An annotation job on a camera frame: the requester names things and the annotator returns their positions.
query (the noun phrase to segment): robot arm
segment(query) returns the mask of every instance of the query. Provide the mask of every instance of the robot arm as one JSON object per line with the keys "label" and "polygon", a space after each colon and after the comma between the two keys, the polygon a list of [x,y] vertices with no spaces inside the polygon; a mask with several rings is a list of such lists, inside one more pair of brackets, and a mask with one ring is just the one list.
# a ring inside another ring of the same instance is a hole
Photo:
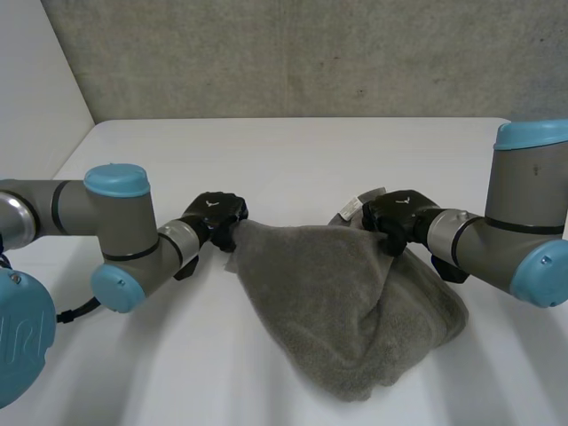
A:
{"label": "robot arm", "polygon": [[84,181],[0,182],[0,253],[44,235],[96,235],[104,263],[91,275],[105,307],[130,312],[166,280],[190,276],[206,241],[233,249],[229,229],[247,216],[233,194],[204,193],[156,229],[145,171],[131,164],[90,170]]}
{"label": "robot arm", "polygon": [[[57,322],[100,304],[132,311],[172,276],[192,275],[206,241],[232,251],[232,227],[247,216],[242,198],[203,193],[156,229],[146,173],[130,164],[97,167],[84,181],[0,181],[0,408],[41,373]],[[44,235],[96,235],[104,258],[91,275],[95,297],[57,316],[45,287],[3,255]]]}
{"label": "robot arm", "polygon": [[499,128],[485,216],[441,209],[416,191],[387,193],[363,206],[363,225],[387,233],[383,251],[408,242],[432,253],[443,280],[469,274],[539,307],[568,299],[568,121]]}

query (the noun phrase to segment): black cable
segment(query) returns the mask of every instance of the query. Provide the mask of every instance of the black cable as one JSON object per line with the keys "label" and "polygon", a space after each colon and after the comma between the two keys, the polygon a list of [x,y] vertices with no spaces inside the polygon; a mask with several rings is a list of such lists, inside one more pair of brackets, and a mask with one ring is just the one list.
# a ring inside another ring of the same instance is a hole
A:
{"label": "black cable", "polygon": [[[6,257],[6,255],[0,255],[0,268],[6,268],[6,269],[12,268],[12,265],[10,264],[10,260],[8,260],[8,257]],[[57,322],[60,322],[62,324],[67,324],[68,322],[73,322],[77,318],[93,312],[99,306],[100,306],[100,302],[97,300],[96,297],[93,297],[89,302],[87,302],[86,304],[84,304],[82,306],[79,306],[77,309],[58,313]]]}
{"label": "black cable", "polygon": [[0,255],[0,268],[12,268],[12,265],[10,264],[10,261],[8,260],[8,257],[6,257],[6,255]]}
{"label": "black cable", "polygon": [[93,297],[89,302],[84,304],[83,306],[78,307],[77,309],[73,309],[70,311],[64,311],[57,315],[57,322],[62,324],[67,324],[68,322],[73,322],[79,317],[86,315],[88,313],[93,312],[100,306],[100,302],[97,300],[96,297]]}

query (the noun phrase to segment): towel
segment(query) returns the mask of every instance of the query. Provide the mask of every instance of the towel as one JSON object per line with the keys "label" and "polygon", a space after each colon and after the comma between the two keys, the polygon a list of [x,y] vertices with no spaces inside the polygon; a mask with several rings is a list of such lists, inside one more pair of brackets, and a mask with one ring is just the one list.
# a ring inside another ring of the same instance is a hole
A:
{"label": "towel", "polygon": [[[360,195],[362,202],[384,193]],[[391,386],[465,327],[462,300],[409,249],[386,256],[361,212],[330,225],[234,230],[236,272],[264,326],[291,362],[343,401]]]}

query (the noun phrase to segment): white table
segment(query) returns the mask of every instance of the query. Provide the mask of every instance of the white table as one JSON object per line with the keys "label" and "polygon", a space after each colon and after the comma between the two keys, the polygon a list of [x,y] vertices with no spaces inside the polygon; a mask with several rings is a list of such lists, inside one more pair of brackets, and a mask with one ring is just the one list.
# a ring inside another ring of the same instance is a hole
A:
{"label": "white table", "polygon": [[[97,126],[57,178],[132,162],[146,168],[159,225],[204,191],[246,198],[268,225],[325,224],[353,195],[413,188],[482,214],[500,119],[118,121]],[[414,247],[428,260],[423,248]],[[59,327],[34,386],[0,412],[19,425],[565,425],[568,304],[540,310],[470,278],[456,286],[466,330],[364,403],[330,398],[264,331],[227,255],[204,249],[130,315]],[[88,238],[45,238],[12,262],[58,310],[90,296],[101,261]]]}

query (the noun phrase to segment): light blue cap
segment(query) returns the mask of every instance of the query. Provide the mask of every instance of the light blue cap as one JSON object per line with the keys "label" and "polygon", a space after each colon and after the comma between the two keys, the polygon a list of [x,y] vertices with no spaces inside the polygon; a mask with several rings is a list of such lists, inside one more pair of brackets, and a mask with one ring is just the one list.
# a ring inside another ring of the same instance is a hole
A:
{"label": "light blue cap", "polygon": [[568,299],[568,241],[548,241],[521,262],[511,281],[514,297],[541,308]]}
{"label": "light blue cap", "polygon": [[55,306],[31,275],[0,269],[0,408],[37,379],[55,339]]}
{"label": "light blue cap", "polygon": [[99,195],[135,198],[150,192],[146,171],[135,164],[107,164],[87,172],[85,187]]}
{"label": "light blue cap", "polygon": [[132,311],[146,299],[138,282],[111,264],[102,264],[95,270],[91,275],[91,288],[103,306],[120,313]]}
{"label": "light blue cap", "polygon": [[568,141],[568,120],[509,122],[497,131],[496,151],[535,148]]}

